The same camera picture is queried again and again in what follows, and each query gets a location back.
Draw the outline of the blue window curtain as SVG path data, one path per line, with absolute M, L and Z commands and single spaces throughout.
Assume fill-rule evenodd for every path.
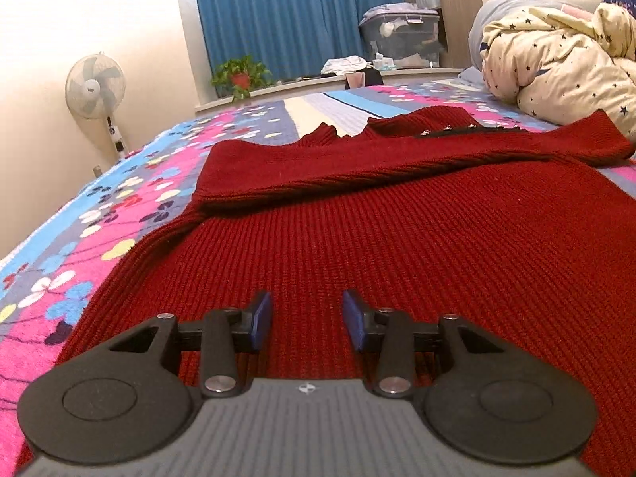
M 330 58 L 365 54 L 366 11 L 402 0 L 196 0 L 209 64 L 248 56 L 277 80 L 316 76 Z

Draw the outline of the dark bag by windowsill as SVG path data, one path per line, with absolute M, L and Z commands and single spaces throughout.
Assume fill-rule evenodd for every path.
M 345 74 L 345 88 L 347 91 L 368 86 L 382 86 L 383 76 L 375 68 L 363 68 Z

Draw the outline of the grey blue pillow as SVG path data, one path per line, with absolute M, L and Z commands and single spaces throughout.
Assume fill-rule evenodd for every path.
M 475 69 L 482 70 L 481 45 L 483 31 L 486 25 L 492 21 L 500 21 L 506 15 L 527 6 L 539 6 L 539 8 L 556 9 L 571 14 L 578 18 L 590 18 L 592 13 L 582 6 L 576 6 L 560 0 L 488 0 L 475 15 L 472 27 L 469 31 L 468 45 L 472 65 Z

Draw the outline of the large clear storage bin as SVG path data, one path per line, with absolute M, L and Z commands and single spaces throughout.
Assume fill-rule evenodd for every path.
M 359 23 L 368 57 L 397 68 L 439 68 L 440 15 L 412 3 L 374 6 Z

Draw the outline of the white clothes pile on sill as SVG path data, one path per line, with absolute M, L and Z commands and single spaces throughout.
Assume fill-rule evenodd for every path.
M 351 55 L 340 58 L 329 58 L 320 70 L 322 76 L 334 74 L 335 76 L 346 76 L 347 73 L 354 73 L 368 67 L 368 61 L 358 55 Z

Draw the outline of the cream star pattern duvet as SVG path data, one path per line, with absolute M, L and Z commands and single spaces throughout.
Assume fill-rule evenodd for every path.
M 635 140 L 635 18 L 602 3 L 590 18 L 527 6 L 485 26 L 482 76 L 497 99 L 568 125 L 597 110 Z

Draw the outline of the white standing fan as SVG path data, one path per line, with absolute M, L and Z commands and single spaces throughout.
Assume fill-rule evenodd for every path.
M 78 60 L 67 74 L 66 105 L 71 113 L 85 120 L 103 120 L 115 153 L 122 159 L 128 149 L 115 123 L 114 112 L 126 93 L 126 80 L 120 65 L 105 54 Z

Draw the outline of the colourful floral bed blanket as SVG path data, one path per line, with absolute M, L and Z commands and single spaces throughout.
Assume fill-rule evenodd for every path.
M 21 393 L 53 367 L 85 312 L 108 323 L 118 319 L 93 303 L 99 285 L 143 237 L 185 209 L 218 142 L 274 147 L 320 124 L 353 136 L 370 117 L 431 106 L 462 108 L 488 126 L 548 129 L 462 78 L 391 83 L 255 103 L 184 122 L 87 184 L 1 263 L 2 474 L 15 474 L 30 458 L 16 416 Z

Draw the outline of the dark red knit sweater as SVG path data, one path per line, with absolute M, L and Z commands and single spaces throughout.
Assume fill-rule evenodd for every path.
M 57 365 L 172 313 L 194 322 L 271 295 L 241 391 L 166 447 L 110 466 L 37 457 L 26 476 L 630 476 L 635 471 L 635 200 L 605 176 L 635 143 L 597 111 L 549 132 L 461 109 L 331 127 L 282 147 L 213 147 L 189 205 L 118 262 Z M 343 295 L 470 321 L 566 372 L 597 419 L 574 456 L 496 465 L 444 445 L 407 399 L 376 395 Z

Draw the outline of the green potted plant red pot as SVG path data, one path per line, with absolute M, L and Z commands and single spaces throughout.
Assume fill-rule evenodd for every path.
M 231 97 L 233 101 L 248 99 L 253 91 L 271 84 L 271 71 L 263 62 L 256 62 L 250 55 L 231 58 L 217 65 L 211 79 L 211 85 L 219 95 Z

